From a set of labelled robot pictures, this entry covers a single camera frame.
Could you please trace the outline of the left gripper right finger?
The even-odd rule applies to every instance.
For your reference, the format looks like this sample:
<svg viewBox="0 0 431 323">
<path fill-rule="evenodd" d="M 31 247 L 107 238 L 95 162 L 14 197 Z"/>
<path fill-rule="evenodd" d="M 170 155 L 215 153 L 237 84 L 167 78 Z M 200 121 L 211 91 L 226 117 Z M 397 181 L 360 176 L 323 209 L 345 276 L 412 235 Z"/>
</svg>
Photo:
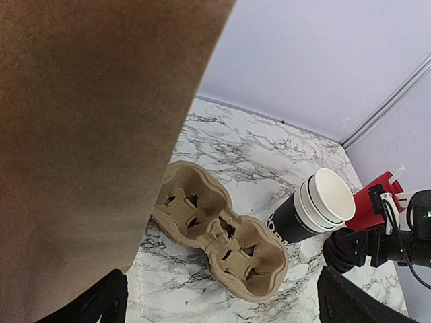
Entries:
<svg viewBox="0 0 431 323">
<path fill-rule="evenodd" d="M 321 322 L 413 322 L 414 320 L 369 296 L 329 266 L 317 281 Z"/>
</svg>

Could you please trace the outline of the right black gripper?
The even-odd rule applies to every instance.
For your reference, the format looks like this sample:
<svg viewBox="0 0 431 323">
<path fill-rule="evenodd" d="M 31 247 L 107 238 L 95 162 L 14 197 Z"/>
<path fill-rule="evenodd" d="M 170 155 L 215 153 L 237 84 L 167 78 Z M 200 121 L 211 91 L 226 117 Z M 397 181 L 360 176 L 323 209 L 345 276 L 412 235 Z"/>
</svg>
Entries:
<svg viewBox="0 0 431 323">
<path fill-rule="evenodd" d="M 371 227 L 355 231 L 361 247 L 356 252 L 371 257 L 370 265 L 377 268 L 387 261 L 393 261 L 400 266 L 408 264 L 430 267 L 430 242 L 421 240 L 411 231 L 399 231 L 387 236 L 384 227 Z"/>
</svg>

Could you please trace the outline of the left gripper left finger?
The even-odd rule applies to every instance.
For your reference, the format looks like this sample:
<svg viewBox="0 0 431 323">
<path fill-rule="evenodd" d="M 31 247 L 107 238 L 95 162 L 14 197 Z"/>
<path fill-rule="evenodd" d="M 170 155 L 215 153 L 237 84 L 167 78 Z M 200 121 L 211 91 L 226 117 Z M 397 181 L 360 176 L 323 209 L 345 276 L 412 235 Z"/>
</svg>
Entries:
<svg viewBox="0 0 431 323">
<path fill-rule="evenodd" d="M 124 322 L 128 300 L 127 276 L 114 269 L 71 303 L 40 322 Z"/>
</svg>

